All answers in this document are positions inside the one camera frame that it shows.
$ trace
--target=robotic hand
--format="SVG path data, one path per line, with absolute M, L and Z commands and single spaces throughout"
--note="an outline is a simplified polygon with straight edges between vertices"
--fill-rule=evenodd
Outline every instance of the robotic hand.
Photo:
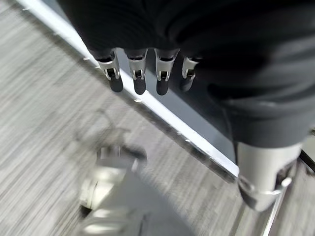
M 157 92 L 166 94 L 179 49 L 192 106 L 223 110 L 240 168 L 239 188 L 265 210 L 291 182 L 315 117 L 315 3 L 301 0 L 59 0 L 113 91 L 123 83 L 115 48 L 144 93 L 155 48 Z M 198 100 L 196 93 L 206 93 Z

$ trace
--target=blurred metal object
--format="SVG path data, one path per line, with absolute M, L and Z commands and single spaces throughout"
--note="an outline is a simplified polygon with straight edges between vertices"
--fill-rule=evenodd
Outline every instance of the blurred metal object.
M 192 82 L 196 76 L 194 68 L 199 62 L 194 61 L 188 57 L 184 58 L 182 67 L 183 80 L 180 83 L 180 89 L 182 91 L 188 91 L 191 88 Z
M 254 210 L 266 210 L 292 182 L 298 143 L 284 148 L 261 148 L 239 143 L 237 161 L 243 200 Z
M 80 236 L 193 236 L 193 233 L 154 188 L 134 172 L 146 161 L 138 148 L 103 147 L 83 185 L 81 204 L 93 211 L 78 227 Z

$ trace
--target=silver metal bracket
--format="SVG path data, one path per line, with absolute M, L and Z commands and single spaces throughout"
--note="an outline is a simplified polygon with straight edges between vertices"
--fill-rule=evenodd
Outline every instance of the silver metal bracket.
M 157 80 L 161 81 L 162 79 L 164 79 L 165 81 L 169 80 L 172 68 L 173 68 L 173 64 L 174 61 L 176 59 L 177 53 L 176 55 L 173 56 L 172 59 L 165 61 L 162 60 L 159 56 L 158 56 L 158 52 L 155 49 L 156 52 L 156 73 L 157 73 Z
M 137 80 L 139 77 L 141 77 L 142 80 L 145 79 L 147 51 L 148 50 L 146 50 L 142 59 L 128 59 L 133 80 Z
M 187 57 L 184 58 L 182 68 L 182 76 L 184 79 L 189 77 L 190 80 L 193 80 L 195 78 L 196 74 L 194 72 L 194 68 L 198 63 L 199 62 L 193 61 Z
M 113 56 L 113 60 L 110 60 L 108 62 L 98 62 L 100 68 L 104 71 L 105 76 L 108 80 L 112 80 L 112 78 L 120 78 L 119 62 L 115 51 L 113 51 Z

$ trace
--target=metal rod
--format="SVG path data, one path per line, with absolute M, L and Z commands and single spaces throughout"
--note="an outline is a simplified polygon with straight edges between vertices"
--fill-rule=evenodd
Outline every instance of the metal rod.
M 275 218 L 280 210 L 280 207 L 281 207 L 281 204 L 283 202 L 283 199 L 284 199 L 284 195 L 285 195 L 285 192 L 286 192 L 287 188 L 285 188 L 282 193 L 277 197 L 273 207 L 272 207 L 272 210 L 271 210 L 271 213 L 269 215 L 269 218 L 266 222 L 266 226 L 264 227 L 264 231 L 263 233 L 261 234 L 261 236 L 268 236 L 269 233 L 270 233 L 270 230 L 271 230 L 271 227 L 275 221 Z

